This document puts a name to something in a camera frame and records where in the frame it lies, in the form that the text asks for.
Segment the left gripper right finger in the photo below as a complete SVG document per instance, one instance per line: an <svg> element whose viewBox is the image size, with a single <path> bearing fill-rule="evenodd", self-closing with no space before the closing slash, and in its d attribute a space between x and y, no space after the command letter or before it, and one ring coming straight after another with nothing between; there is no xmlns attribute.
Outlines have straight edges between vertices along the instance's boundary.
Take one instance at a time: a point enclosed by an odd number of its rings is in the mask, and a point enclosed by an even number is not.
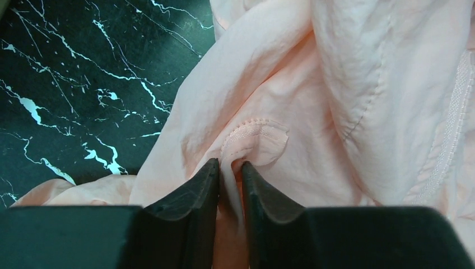
<svg viewBox="0 0 475 269"><path fill-rule="evenodd" d="M241 172L251 268L474 267L432 208L304 207L251 163Z"/></svg>

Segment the pink jacket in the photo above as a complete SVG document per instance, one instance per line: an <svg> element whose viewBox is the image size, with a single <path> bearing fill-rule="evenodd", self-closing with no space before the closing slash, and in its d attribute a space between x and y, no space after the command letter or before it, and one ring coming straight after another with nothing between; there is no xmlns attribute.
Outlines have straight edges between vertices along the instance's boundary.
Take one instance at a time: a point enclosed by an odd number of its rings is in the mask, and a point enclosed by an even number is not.
<svg viewBox="0 0 475 269"><path fill-rule="evenodd" d="M210 158L213 268L248 268L245 161L304 206L428 206L474 256L473 1L212 1L216 42L137 175L51 179L20 206L141 205Z"/></svg>

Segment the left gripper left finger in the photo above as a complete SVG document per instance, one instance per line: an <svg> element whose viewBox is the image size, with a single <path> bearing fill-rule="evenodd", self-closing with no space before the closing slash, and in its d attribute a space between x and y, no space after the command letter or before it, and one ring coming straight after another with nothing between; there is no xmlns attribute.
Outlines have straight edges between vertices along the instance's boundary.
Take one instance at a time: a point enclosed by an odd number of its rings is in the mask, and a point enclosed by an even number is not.
<svg viewBox="0 0 475 269"><path fill-rule="evenodd" d="M1 212L2 268L211 268L219 162L139 206L27 206Z"/></svg>

